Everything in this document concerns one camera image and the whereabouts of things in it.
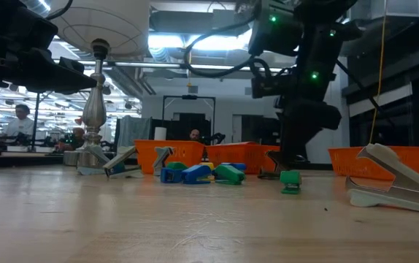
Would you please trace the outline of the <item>yellow mini stapler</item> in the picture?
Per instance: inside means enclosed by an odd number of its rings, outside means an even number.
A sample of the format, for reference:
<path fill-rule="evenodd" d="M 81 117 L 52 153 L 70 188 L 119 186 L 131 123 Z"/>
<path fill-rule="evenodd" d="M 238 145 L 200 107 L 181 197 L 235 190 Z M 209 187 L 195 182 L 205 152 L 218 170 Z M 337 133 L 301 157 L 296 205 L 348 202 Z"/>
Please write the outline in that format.
<path fill-rule="evenodd" d="M 215 176 L 213 175 L 213 172 L 214 172 L 214 169 L 215 169 L 214 164 L 212 162 L 201 162 L 200 165 L 208 167 L 210 169 L 210 171 L 207 174 L 202 175 L 199 178 L 199 180 L 214 181 L 215 180 Z"/>

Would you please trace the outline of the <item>grey fabric panel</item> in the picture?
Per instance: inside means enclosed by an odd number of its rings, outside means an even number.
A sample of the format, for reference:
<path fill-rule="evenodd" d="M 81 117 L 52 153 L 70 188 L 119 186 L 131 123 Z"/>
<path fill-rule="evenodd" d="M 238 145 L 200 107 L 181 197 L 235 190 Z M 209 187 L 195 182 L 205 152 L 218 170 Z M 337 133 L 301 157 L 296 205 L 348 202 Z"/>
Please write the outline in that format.
<path fill-rule="evenodd" d="M 117 146 L 135 146 L 135 140 L 148 140 L 151 134 L 151 118 L 135 118 L 130 115 L 120 118 L 117 122 Z"/>

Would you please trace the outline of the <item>pale green staple remover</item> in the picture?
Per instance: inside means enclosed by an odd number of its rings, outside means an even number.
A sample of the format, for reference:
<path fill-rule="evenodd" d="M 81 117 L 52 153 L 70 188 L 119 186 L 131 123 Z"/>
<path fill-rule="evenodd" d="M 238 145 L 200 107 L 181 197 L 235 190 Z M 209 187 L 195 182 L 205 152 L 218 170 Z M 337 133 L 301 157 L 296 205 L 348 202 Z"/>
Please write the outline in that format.
<path fill-rule="evenodd" d="M 386 205 L 419 212 L 419 173 L 401 162 L 391 148 L 381 144 L 369 144 L 358 154 L 359 158 L 373 161 L 394 176 L 388 190 L 360 186 L 349 176 L 345 187 L 350 204 L 356 207 Z"/>

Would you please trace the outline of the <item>orange plastic mesh basket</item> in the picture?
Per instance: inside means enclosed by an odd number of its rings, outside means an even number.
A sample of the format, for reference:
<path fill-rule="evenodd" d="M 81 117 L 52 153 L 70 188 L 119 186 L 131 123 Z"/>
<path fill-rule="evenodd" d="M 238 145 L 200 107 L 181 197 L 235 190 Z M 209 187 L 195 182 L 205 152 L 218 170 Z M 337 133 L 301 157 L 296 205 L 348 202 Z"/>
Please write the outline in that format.
<path fill-rule="evenodd" d="M 373 161 L 358 158 L 362 147 L 329 148 L 333 170 L 337 175 L 374 180 L 393 180 L 394 176 Z M 401 161 L 419 173 L 419 147 L 391 146 Z"/>
<path fill-rule="evenodd" d="M 184 140 L 134 140 L 137 149 L 137 162 L 145 174 L 153 174 L 153 164 L 158 158 L 156 147 L 172 147 L 174 152 L 166 162 L 180 161 L 188 167 L 201 162 L 204 145 L 196 141 Z"/>
<path fill-rule="evenodd" d="M 261 171 L 273 172 L 275 164 L 266 155 L 270 150 L 279 151 L 276 145 L 259 145 L 255 142 L 219 144 L 206 147 L 207 157 L 215 165 L 222 163 L 243 163 L 245 173 L 258 174 Z"/>

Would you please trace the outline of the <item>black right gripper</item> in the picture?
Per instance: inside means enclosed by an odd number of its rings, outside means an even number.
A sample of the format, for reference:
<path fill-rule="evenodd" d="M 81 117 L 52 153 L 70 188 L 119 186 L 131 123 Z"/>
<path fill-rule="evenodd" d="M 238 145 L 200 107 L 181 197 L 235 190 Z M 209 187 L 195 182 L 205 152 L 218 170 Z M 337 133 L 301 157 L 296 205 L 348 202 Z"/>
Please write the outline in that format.
<path fill-rule="evenodd" d="M 281 125 L 280 166 L 286 169 L 298 155 L 305 157 L 306 144 L 321 129 L 336 130 L 342 119 L 337 107 L 309 99 L 277 97 L 277 117 Z"/>

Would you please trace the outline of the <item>black background rig frame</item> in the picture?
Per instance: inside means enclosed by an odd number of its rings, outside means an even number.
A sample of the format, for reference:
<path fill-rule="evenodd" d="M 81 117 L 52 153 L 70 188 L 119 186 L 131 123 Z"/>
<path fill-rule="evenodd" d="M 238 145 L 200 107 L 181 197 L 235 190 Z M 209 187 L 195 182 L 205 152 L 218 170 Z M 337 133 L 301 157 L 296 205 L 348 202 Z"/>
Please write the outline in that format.
<path fill-rule="evenodd" d="M 172 104 L 172 102 L 175 99 L 182 99 L 182 100 L 198 100 L 202 99 L 206 101 L 207 99 L 212 100 L 212 106 L 210 107 L 212 109 L 212 118 L 211 118 L 211 125 L 212 125 L 212 131 L 210 132 L 210 135 L 208 137 L 200 136 L 199 142 L 202 142 L 204 145 L 211 145 L 212 141 L 210 140 L 213 136 L 213 133 L 215 132 L 215 113 L 216 113 L 216 98 L 214 96 L 197 96 L 197 95 L 163 95 L 162 98 L 162 106 L 161 106 L 161 127 L 165 128 L 166 119 L 165 119 L 165 112 L 166 108 Z"/>

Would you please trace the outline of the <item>dark binder clip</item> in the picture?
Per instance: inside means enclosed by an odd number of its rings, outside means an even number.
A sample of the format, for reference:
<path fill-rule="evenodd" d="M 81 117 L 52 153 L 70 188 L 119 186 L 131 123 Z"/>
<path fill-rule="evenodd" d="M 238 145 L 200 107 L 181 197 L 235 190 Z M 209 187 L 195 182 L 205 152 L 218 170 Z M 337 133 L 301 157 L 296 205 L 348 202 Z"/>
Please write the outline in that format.
<path fill-rule="evenodd" d="M 269 150 L 266 152 L 265 158 L 269 159 L 274 164 L 274 168 L 272 170 L 262 168 L 258 174 L 258 178 L 264 180 L 279 180 L 281 173 L 288 170 L 284 164 L 285 159 L 283 153 Z"/>

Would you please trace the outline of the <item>black pole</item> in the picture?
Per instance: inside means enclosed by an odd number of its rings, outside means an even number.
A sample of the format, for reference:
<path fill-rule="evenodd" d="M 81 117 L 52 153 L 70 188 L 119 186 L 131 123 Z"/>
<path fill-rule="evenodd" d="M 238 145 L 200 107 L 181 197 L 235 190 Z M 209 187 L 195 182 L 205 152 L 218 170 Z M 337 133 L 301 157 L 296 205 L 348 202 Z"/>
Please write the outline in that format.
<path fill-rule="evenodd" d="M 36 94 L 36 107 L 35 107 L 35 114 L 34 114 L 34 124 L 33 124 L 33 134 L 31 137 L 31 148 L 30 152 L 36 152 L 36 129 L 37 129 L 37 122 L 38 122 L 38 115 L 39 115 L 39 105 L 41 102 L 41 93 Z"/>

